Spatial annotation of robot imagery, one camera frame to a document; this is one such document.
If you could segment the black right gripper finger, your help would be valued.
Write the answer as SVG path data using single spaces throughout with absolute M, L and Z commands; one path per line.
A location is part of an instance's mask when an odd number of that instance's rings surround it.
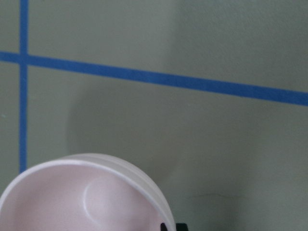
M 176 231 L 188 231 L 188 225 L 186 223 L 176 223 Z

